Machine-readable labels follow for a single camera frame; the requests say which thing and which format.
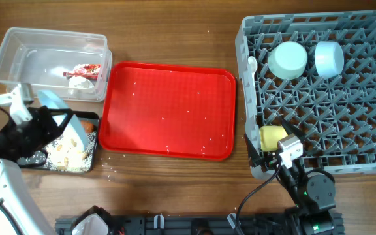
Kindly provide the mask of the red snack wrapper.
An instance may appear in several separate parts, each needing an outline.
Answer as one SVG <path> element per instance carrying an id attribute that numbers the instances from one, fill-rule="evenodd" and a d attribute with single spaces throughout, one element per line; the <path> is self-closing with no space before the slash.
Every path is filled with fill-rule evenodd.
<path id="1" fill-rule="evenodd" d="M 96 80 L 101 69 L 100 64 L 78 64 L 72 71 L 64 72 L 63 76 L 80 76 L 89 80 Z"/>

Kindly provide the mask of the red serving tray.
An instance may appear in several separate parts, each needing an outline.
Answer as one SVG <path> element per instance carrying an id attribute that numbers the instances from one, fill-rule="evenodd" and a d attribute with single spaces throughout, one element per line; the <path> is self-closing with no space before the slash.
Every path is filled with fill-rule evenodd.
<path id="1" fill-rule="evenodd" d="M 234 147 L 236 79 L 225 69 L 121 62 L 99 129 L 109 151 L 222 161 Z"/>

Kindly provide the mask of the black tray bin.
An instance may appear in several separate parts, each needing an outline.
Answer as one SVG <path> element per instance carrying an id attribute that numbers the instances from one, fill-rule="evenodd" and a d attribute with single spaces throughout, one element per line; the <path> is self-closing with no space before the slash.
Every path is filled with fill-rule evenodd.
<path id="1" fill-rule="evenodd" d="M 94 131 L 96 131 L 97 135 L 98 135 L 99 116 L 96 113 L 75 111 L 74 114 L 76 115 L 76 119 L 79 120 L 80 122 L 81 121 L 92 122 L 92 124 L 94 124 L 94 126 L 95 126 Z M 84 133 L 86 134 L 86 138 L 83 139 L 83 140 L 80 140 L 78 133 L 74 132 L 71 127 L 67 127 L 67 129 L 65 129 L 65 132 L 63 133 L 63 135 L 64 135 L 64 137 L 67 137 L 68 139 L 72 139 L 72 141 L 74 142 L 74 145 L 78 146 L 78 149 L 80 151 L 83 151 L 83 150 L 85 150 L 85 148 L 87 147 L 88 142 L 89 142 L 88 137 L 87 137 L 87 133 L 85 131 L 84 131 Z"/>

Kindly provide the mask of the light blue bowl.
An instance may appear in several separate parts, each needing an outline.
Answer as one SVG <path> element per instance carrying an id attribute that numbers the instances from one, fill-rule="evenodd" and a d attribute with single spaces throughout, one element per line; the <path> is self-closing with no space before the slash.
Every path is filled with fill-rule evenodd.
<path id="1" fill-rule="evenodd" d="M 317 74 L 329 79 L 342 73 L 344 53 L 337 42 L 322 41 L 315 48 L 315 66 Z"/>

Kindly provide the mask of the grey dishwasher rack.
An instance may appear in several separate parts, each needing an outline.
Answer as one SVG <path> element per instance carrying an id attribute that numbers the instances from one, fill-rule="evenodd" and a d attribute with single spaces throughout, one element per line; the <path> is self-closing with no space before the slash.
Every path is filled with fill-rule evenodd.
<path id="1" fill-rule="evenodd" d="M 297 42 L 308 61 L 301 77 L 282 80 L 268 67 L 270 52 Z M 344 53 L 341 74 L 317 74 L 315 48 L 337 42 Z M 235 39 L 245 98 L 245 133 L 260 149 L 259 129 L 278 116 L 305 132 L 309 145 L 300 159 L 306 169 L 331 174 L 376 173 L 376 10 L 247 16 Z M 258 63 L 255 79 L 247 62 Z"/>

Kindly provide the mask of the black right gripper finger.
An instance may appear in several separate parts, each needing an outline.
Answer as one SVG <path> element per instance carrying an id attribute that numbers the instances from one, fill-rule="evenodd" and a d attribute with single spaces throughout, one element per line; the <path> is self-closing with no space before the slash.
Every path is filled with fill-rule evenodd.
<path id="1" fill-rule="evenodd" d="M 244 134 L 244 139 L 247 147 L 247 156 L 249 161 L 249 166 L 258 167 L 261 165 L 262 158 L 260 153 L 255 149 L 253 143 L 250 141 L 249 137 Z"/>
<path id="2" fill-rule="evenodd" d="M 287 134 L 294 134 L 296 137 L 298 137 L 299 140 L 306 140 L 305 132 L 295 127 L 293 124 L 290 124 L 282 116 L 278 116 L 277 118 L 281 122 L 281 125 L 284 128 L 284 130 L 287 132 Z"/>

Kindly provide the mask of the pale green bowl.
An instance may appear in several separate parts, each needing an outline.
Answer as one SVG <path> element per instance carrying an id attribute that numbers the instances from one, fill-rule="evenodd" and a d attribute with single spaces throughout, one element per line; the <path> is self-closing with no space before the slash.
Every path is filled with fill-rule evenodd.
<path id="1" fill-rule="evenodd" d="M 282 80 L 293 80 L 304 73 L 307 59 L 306 49 L 301 44 L 282 42 L 270 52 L 268 67 L 274 76 Z"/>

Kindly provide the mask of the yellow plastic cup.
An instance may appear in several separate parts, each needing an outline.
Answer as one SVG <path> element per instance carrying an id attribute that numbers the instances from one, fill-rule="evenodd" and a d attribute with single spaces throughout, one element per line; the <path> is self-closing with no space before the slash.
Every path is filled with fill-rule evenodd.
<path id="1" fill-rule="evenodd" d="M 276 151 L 278 141 L 287 137 L 287 132 L 282 126 L 263 126 L 259 129 L 260 149 L 263 152 Z"/>

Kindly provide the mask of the clear plastic bin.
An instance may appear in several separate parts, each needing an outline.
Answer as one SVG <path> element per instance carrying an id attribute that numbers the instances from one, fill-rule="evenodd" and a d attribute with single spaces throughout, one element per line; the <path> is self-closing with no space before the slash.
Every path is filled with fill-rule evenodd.
<path id="1" fill-rule="evenodd" d="M 78 64 L 100 64 L 92 89 L 70 88 L 64 72 Z M 101 102 L 106 95 L 112 53 L 104 35 L 73 31 L 12 27 L 0 46 L 0 83 L 8 91 L 19 83 L 33 92 L 49 89 L 62 99 Z"/>

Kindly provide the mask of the orange carrot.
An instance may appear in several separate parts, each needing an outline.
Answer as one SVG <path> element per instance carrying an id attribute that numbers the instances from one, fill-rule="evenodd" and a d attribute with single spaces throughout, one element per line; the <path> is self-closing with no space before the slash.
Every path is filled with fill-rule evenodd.
<path id="1" fill-rule="evenodd" d="M 87 134 L 91 134 L 95 130 L 94 124 L 90 121 L 81 121 L 80 123 Z"/>

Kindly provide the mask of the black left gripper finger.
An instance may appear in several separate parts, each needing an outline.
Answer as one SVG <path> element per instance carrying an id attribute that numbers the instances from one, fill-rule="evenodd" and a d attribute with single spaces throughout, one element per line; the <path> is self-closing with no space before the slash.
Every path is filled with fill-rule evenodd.
<path id="1" fill-rule="evenodd" d="M 61 116 L 63 117 L 61 124 L 59 125 L 59 130 L 64 131 L 69 124 L 69 121 L 73 117 L 73 111 L 70 108 L 66 109 L 49 109 L 52 117 L 54 116 Z"/>
<path id="2" fill-rule="evenodd" d="M 52 140 L 49 144 L 47 144 L 43 150 L 45 151 L 59 151 L 63 145 L 63 138 L 64 135 L 61 134 L 56 139 Z"/>

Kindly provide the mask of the white tissue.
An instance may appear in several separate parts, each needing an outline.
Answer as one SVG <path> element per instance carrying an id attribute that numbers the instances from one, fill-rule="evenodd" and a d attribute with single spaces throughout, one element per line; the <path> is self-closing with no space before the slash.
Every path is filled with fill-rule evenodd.
<path id="1" fill-rule="evenodd" d="M 92 89 L 94 87 L 93 83 L 83 76 L 72 76 L 69 79 L 70 88 L 79 88 L 79 89 Z"/>

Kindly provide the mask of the spilled rice and peanuts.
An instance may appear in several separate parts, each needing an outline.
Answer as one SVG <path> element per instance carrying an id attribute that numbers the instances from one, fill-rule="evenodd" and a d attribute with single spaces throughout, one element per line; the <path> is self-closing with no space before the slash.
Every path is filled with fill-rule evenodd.
<path id="1" fill-rule="evenodd" d="M 97 147 L 97 132 L 87 134 L 88 145 L 80 151 L 72 139 L 60 136 L 42 151 L 37 151 L 30 158 L 21 158 L 20 166 L 60 172 L 84 173 L 93 166 L 93 156 Z"/>

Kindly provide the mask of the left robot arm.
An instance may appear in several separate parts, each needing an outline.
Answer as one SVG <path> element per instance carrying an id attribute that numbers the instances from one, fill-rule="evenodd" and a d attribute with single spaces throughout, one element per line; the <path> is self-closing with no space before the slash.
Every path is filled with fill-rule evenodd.
<path id="1" fill-rule="evenodd" d="M 60 137 L 75 111 L 42 106 L 28 112 L 29 120 L 16 124 L 9 117 L 0 129 L 0 234 L 58 234 L 29 194 L 18 160 Z"/>

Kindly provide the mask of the white plastic spoon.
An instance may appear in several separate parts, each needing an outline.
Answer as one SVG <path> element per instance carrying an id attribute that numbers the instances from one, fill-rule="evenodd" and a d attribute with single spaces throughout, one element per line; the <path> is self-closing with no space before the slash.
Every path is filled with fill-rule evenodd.
<path id="1" fill-rule="evenodd" d="M 251 78 L 252 78 L 252 80 L 254 80 L 255 74 L 256 74 L 256 71 L 257 71 L 257 68 L 258 68 L 257 60 L 254 56 L 249 56 L 247 58 L 247 62 L 248 62 L 248 65 L 249 65 L 249 68 L 250 68 L 250 71 L 251 71 Z"/>

